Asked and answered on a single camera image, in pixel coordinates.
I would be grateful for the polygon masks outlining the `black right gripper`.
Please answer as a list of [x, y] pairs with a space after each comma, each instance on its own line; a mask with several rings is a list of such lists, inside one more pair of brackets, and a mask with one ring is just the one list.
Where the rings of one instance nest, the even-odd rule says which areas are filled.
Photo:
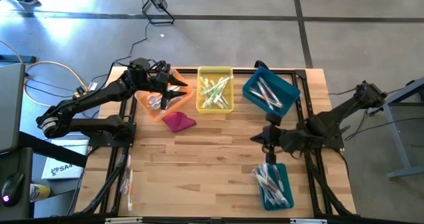
[[275, 113], [267, 113], [266, 120], [270, 125], [263, 128], [263, 133], [254, 135], [250, 139], [263, 146], [267, 164], [276, 164], [276, 147], [284, 152], [292, 154], [299, 148], [299, 136], [297, 130], [280, 129], [282, 118]]

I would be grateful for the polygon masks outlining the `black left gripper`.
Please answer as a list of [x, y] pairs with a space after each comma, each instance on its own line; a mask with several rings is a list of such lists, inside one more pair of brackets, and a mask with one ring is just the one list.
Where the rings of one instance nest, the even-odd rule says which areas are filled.
[[177, 79], [173, 74], [170, 75], [170, 65], [166, 62], [156, 62], [147, 69], [150, 83], [152, 84], [153, 92], [160, 93], [162, 98], [160, 100], [161, 110], [165, 110], [170, 99], [186, 95], [184, 91], [169, 90], [169, 85], [187, 86], [187, 84]]

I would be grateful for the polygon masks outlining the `purple toothbrush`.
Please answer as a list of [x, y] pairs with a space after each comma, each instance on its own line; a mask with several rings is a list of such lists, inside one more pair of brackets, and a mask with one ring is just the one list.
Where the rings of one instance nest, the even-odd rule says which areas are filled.
[[269, 175], [260, 178], [260, 187], [264, 194], [263, 203], [266, 209], [281, 209], [288, 207], [289, 202], [280, 184], [281, 182], [275, 182]]
[[260, 169], [259, 168], [253, 169], [252, 174], [257, 179], [259, 186], [264, 190], [268, 190], [268, 181], [265, 175], [261, 173]]
[[271, 177], [271, 173], [270, 173], [270, 170], [268, 169], [267, 164], [260, 164], [259, 167], [260, 167], [261, 171], [266, 173], [268, 175], [268, 177], [271, 179], [270, 184], [271, 184], [272, 189], [273, 189], [274, 197], [272, 199], [270, 199], [270, 198], [265, 196], [265, 200], [268, 200], [272, 205], [282, 204], [282, 201], [284, 199], [284, 195], [282, 194], [282, 191], [284, 190], [284, 188], [282, 186], [281, 181], [277, 178], [273, 179]]
[[274, 195], [272, 186], [270, 184], [271, 179], [268, 177], [268, 175], [261, 171], [259, 166], [254, 168], [252, 173], [258, 180], [259, 186], [264, 190], [265, 196], [272, 199]]
[[121, 184], [121, 193], [127, 194], [131, 184], [131, 155], [128, 155], [127, 163], [124, 169], [124, 175]]
[[262, 203], [265, 209], [267, 209], [267, 206], [272, 208], [283, 207], [287, 202], [282, 188], [284, 185], [281, 178], [278, 178], [277, 182], [272, 179], [268, 167], [268, 164], [260, 164], [254, 170], [262, 194]]
[[268, 209], [289, 207], [290, 203], [284, 195], [284, 185], [278, 166], [263, 164], [261, 171], [266, 181], [266, 185], [262, 188], [264, 206]]

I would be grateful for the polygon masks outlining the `orange translucent plastic bin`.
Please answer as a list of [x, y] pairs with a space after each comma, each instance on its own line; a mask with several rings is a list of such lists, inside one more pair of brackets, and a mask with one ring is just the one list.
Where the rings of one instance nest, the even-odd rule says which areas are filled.
[[164, 117], [168, 116], [170, 113], [177, 111], [182, 105], [187, 103], [193, 97], [194, 89], [191, 85], [187, 85], [185, 87], [180, 86], [180, 91], [184, 91], [187, 94], [183, 96], [179, 96], [182, 99], [178, 102], [172, 103], [171, 106], [169, 106], [169, 108], [165, 110], [161, 110], [161, 109], [151, 110], [151, 108], [147, 105], [147, 97], [149, 95], [156, 95], [158, 93], [147, 92], [147, 91], [137, 91], [135, 93], [135, 98], [138, 101], [138, 104], [141, 105], [141, 107], [147, 113], [147, 115], [149, 115], [153, 119], [153, 121], [159, 122]]

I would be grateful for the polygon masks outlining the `magenta plastic container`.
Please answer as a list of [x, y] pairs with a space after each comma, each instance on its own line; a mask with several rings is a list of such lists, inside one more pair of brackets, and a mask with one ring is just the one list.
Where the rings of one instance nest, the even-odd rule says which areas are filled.
[[165, 122], [173, 133], [178, 133], [197, 124], [194, 119], [189, 118], [186, 114], [179, 111], [170, 113], [164, 117], [163, 122]]

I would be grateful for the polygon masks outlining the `yellow translucent plastic bin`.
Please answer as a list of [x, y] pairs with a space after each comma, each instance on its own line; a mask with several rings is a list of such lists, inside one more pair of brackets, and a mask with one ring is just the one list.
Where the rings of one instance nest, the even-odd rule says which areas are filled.
[[[203, 109], [201, 105], [205, 101], [205, 97], [200, 94], [200, 77], [207, 78], [209, 80], [209, 87], [215, 85], [221, 78], [231, 76], [232, 78], [227, 82], [227, 85], [223, 92], [223, 97], [228, 102], [229, 107], [226, 109], [220, 109], [217, 106], [213, 106], [212, 109]], [[231, 113], [234, 109], [234, 75], [233, 68], [230, 66], [200, 66], [197, 70], [197, 91], [196, 91], [196, 108], [200, 113], [204, 114], [227, 114]]]

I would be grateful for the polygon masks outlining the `small teal plastic bin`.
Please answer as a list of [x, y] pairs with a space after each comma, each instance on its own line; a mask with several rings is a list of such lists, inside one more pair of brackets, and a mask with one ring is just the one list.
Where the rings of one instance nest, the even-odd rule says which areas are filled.
[[[294, 206], [294, 200], [293, 200], [293, 196], [292, 196], [292, 191], [291, 191], [291, 187], [290, 187], [290, 182], [289, 182], [286, 166], [282, 163], [277, 163], [276, 165], [278, 166], [278, 170], [280, 171], [281, 179], [282, 179], [282, 182], [283, 182], [283, 185], [284, 185], [284, 195], [290, 203], [289, 207], [281, 208], [281, 209], [291, 209]], [[259, 185], [258, 185], [258, 188], [259, 188], [259, 192], [260, 192], [260, 201], [262, 203], [262, 199], [261, 199], [262, 194], [261, 194]], [[281, 209], [265, 209], [265, 210], [274, 211], [274, 210], [281, 210]]]

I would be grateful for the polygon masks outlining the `blue plastic bin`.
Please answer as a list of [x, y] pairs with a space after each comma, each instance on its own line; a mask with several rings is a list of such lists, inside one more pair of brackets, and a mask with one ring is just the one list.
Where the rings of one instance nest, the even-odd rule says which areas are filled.
[[[277, 108], [272, 106], [274, 110], [271, 110], [267, 103], [249, 92], [249, 89], [252, 87], [259, 93], [261, 93], [256, 82], [260, 82], [259, 77], [262, 77], [266, 83], [270, 86], [271, 90], [276, 94], [277, 98], [281, 101], [283, 107]], [[300, 96], [300, 90], [275, 74], [270, 70], [265, 68], [259, 68], [255, 73], [248, 79], [248, 81], [242, 87], [242, 94], [253, 104], [257, 105], [259, 108], [263, 109], [267, 113], [275, 113], [280, 117], [284, 117], [288, 111], [291, 109], [292, 105]]]

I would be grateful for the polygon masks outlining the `white label strip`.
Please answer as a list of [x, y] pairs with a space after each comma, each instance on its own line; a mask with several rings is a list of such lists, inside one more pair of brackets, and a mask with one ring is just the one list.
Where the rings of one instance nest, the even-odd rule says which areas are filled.
[[114, 217], [106, 218], [104, 224], [140, 224], [142, 221], [141, 217]]
[[328, 224], [328, 221], [326, 219], [293, 218], [290, 219], [290, 224]]

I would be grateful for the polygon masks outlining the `power strip with plugs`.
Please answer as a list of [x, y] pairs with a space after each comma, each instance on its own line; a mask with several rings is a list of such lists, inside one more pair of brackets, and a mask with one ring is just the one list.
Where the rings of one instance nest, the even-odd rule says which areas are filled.
[[77, 99], [79, 97], [85, 96], [88, 93], [95, 91], [96, 87], [97, 87], [96, 82], [91, 82], [88, 86], [81, 85], [81, 86], [76, 88], [76, 91], [72, 95], [72, 99]]

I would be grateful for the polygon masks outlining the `grey metal table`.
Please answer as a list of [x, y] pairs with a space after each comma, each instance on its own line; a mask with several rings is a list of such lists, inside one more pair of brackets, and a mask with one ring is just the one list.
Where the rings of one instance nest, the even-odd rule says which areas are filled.
[[409, 82], [389, 95], [383, 105], [370, 109], [368, 115], [383, 112], [399, 154], [402, 168], [387, 173], [389, 179], [424, 174], [414, 148], [424, 151], [424, 77]]

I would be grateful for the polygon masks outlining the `white printed box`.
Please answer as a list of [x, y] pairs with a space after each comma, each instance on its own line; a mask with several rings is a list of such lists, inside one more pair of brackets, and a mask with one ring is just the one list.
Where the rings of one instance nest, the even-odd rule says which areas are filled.
[[[56, 139], [50, 141], [52, 144], [63, 146], [69, 150], [79, 154], [87, 154], [88, 140], [66, 140]], [[42, 172], [42, 179], [44, 180], [58, 180], [58, 179], [76, 179], [81, 176], [83, 171], [82, 167], [61, 162], [54, 158], [47, 158]]]

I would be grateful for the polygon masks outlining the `black desk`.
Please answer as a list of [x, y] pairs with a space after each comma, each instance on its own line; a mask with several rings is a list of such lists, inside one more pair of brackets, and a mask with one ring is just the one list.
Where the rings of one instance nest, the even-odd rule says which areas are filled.
[[[87, 162], [87, 156], [84, 154], [20, 132], [16, 149], [0, 154], [0, 221], [15, 221], [30, 217], [29, 193], [34, 153], [82, 168]], [[15, 172], [25, 175], [21, 200], [12, 207], [5, 207], [1, 201], [1, 189], [6, 178]]]

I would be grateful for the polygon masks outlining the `blue floor bar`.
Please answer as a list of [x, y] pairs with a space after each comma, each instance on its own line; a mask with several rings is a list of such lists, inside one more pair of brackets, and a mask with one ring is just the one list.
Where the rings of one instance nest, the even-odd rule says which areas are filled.
[[21, 56], [19, 58], [16, 55], [0, 54], [0, 62], [32, 64], [32, 63], [35, 63], [36, 61], [37, 61], [36, 56]]

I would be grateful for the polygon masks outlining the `grey laptop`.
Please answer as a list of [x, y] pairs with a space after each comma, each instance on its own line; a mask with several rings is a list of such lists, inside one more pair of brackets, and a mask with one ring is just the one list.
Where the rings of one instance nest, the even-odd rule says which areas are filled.
[[24, 64], [0, 67], [0, 154], [18, 146], [24, 77]]

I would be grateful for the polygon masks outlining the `yellow can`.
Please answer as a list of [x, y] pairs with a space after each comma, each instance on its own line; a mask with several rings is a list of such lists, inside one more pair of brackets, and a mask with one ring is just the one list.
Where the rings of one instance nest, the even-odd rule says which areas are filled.
[[51, 189], [48, 186], [40, 184], [31, 184], [29, 200], [30, 202], [42, 201], [47, 199], [50, 195]]

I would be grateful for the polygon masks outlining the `black computer mouse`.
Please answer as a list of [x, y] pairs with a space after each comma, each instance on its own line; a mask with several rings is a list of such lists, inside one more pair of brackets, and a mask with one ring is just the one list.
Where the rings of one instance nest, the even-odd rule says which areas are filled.
[[9, 175], [1, 189], [1, 201], [5, 207], [12, 207], [21, 200], [25, 175], [15, 172]]

